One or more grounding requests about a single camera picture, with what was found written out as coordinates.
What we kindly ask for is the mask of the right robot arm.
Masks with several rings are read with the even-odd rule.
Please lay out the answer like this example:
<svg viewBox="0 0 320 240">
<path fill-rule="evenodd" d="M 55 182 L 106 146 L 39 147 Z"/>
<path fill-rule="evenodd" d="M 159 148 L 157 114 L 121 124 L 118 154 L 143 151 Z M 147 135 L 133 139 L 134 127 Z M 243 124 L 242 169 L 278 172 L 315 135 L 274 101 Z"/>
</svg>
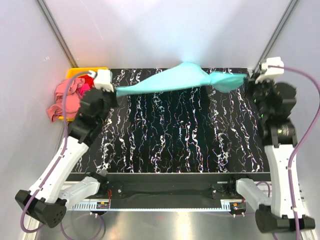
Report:
<svg viewBox="0 0 320 240">
<path fill-rule="evenodd" d="M 245 82 L 245 95 L 253 100 L 259 115 L 258 132 L 270 169 L 271 197 L 252 179 L 238 178 L 235 190 L 255 211 L 262 233 L 313 230 L 315 220 L 308 216 L 300 196 L 296 158 L 296 129 L 289 116 L 296 105 L 296 89 L 284 82 L 253 78 Z"/>
</svg>

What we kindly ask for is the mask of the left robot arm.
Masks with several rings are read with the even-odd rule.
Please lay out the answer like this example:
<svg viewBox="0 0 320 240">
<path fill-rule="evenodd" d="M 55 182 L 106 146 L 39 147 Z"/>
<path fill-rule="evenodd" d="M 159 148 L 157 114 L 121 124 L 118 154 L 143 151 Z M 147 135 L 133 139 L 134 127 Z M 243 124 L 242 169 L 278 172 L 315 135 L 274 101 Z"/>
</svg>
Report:
<svg viewBox="0 0 320 240">
<path fill-rule="evenodd" d="M 102 132 L 109 111 L 117 105 L 115 90 L 93 88 L 84 94 L 76 117 L 67 126 L 67 135 L 50 164 L 28 190 L 21 189 L 15 195 L 22 209 L 22 228 L 25 215 L 55 228 L 75 204 L 90 196 L 101 198 L 107 194 L 109 182 L 104 173 L 90 172 L 71 187 L 62 187 L 75 164 Z"/>
</svg>

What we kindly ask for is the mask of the teal t-shirt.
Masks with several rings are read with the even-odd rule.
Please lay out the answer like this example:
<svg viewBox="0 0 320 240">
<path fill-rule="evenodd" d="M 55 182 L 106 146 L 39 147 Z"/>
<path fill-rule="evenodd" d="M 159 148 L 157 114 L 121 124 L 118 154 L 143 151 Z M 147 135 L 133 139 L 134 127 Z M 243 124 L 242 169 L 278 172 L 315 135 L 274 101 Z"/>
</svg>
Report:
<svg viewBox="0 0 320 240">
<path fill-rule="evenodd" d="M 206 73 L 202 68 L 190 62 L 183 62 L 173 68 L 154 74 L 131 86 L 116 87 L 116 96 L 152 94 L 212 86 L 222 93 L 236 90 L 245 82 L 245 73 L 227 73 L 214 71 Z"/>
</svg>

